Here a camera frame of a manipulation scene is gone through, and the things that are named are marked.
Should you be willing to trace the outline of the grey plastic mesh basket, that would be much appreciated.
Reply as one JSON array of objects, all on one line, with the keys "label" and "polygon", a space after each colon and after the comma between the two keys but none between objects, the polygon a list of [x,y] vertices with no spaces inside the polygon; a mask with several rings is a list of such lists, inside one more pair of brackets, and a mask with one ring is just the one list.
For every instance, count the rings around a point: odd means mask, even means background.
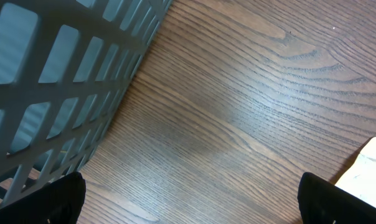
[{"label": "grey plastic mesh basket", "polygon": [[0,1],[0,209],[92,158],[170,4]]}]

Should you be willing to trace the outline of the beige pet treat bag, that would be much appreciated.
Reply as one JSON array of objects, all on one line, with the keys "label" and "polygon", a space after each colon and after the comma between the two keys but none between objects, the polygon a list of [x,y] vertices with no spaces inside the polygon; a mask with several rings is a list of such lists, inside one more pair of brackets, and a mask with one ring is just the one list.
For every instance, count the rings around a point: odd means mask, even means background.
[{"label": "beige pet treat bag", "polygon": [[335,186],[376,208],[376,137],[365,144]]}]

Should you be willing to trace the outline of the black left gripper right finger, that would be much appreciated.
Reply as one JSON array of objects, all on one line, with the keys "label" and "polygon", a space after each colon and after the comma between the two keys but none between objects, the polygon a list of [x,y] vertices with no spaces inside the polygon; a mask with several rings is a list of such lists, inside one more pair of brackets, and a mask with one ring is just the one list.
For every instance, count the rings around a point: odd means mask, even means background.
[{"label": "black left gripper right finger", "polygon": [[300,180],[298,203],[304,224],[376,223],[375,207],[310,172]]}]

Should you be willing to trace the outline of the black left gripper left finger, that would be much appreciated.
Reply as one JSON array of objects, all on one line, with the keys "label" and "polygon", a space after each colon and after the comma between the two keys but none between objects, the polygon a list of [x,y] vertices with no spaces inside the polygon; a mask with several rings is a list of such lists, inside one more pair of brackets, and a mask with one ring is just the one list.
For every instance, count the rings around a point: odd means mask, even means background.
[{"label": "black left gripper left finger", "polygon": [[0,209],[0,224],[76,223],[85,202],[86,182],[72,172]]}]

